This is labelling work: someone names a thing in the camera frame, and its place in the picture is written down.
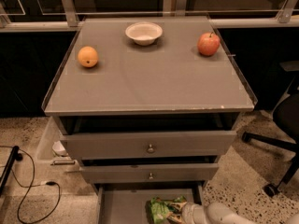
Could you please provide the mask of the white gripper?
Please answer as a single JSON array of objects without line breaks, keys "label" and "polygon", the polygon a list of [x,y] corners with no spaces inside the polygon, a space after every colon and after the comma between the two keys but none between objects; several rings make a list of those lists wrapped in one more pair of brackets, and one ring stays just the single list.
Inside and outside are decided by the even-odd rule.
[{"label": "white gripper", "polygon": [[177,224],[208,224],[206,220],[205,209],[202,205],[196,203],[171,203],[170,208],[174,213],[167,219]]}]

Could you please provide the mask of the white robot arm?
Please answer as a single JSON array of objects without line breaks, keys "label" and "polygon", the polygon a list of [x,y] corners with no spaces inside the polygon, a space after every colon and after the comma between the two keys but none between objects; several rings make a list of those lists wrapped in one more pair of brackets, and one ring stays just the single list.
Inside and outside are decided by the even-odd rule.
[{"label": "white robot arm", "polygon": [[244,218],[222,203],[211,203],[208,207],[196,203],[185,203],[169,220],[177,224],[256,224]]}]

